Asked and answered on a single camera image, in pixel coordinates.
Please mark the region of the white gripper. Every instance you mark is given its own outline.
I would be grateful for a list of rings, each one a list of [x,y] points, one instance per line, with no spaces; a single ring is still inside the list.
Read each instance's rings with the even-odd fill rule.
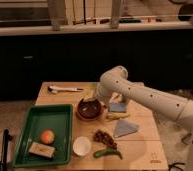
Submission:
[[[101,101],[104,105],[108,105],[112,94],[113,92],[111,90],[105,88],[100,83],[97,84],[95,90],[95,98]]]

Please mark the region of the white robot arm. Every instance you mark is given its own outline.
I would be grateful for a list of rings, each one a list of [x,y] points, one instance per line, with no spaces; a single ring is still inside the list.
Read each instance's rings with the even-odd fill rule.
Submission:
[[[123,66],[116,66],[101,75],[95,97],[108,104],[114,92],[162,114],[186,129],[191,134],[191,145],[185,171],[193,171],[193,100],[133,83],[128,80],[128,71]]]

